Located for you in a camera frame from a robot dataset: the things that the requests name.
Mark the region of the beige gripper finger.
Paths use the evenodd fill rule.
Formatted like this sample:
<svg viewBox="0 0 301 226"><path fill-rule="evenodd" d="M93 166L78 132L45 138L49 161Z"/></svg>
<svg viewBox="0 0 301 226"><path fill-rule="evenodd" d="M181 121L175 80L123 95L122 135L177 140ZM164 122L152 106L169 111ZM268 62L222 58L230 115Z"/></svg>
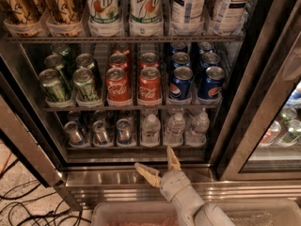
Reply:
<svg viewBox="0 0 301 226"><path fill-rule="evenodd" d="M167 165L169 170L181 170L181 164L171 147L166 149Z"/></svg>
<svg viewBox="0 0 301 226"><path fill-rule="evenodd" d="M161 177L159 176L159 171L157 169L140 163L135 163L135 169L151 186L160 186Z"/></svg>

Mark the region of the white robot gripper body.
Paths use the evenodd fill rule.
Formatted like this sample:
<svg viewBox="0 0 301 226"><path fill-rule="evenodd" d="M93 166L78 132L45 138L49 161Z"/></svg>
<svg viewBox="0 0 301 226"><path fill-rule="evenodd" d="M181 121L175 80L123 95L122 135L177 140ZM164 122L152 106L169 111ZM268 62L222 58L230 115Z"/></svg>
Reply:
<svg viewBox="0 0 301 226"><path fill-rule="evenodd" d="M191 182L182 170L170 170L161 178L159 189L168 202L184 202L190 187Z"/></svg>

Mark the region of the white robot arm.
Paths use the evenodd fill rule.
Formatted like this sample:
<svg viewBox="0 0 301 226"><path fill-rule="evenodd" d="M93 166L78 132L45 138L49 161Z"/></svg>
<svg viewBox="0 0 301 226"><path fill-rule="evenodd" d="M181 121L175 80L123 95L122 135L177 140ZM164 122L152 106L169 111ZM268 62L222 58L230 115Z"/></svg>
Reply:
<svg viewBox="0 0 301 226"><path fill-rule="evenodd" d="M168 171L159 175L157 169L135 163L136 171L147 182L160 189L161 194L174 206L180 226L235 226L224 211L214 203L205 202L192 187L182 171L178 157L171 147L166 149Z"/></svg>

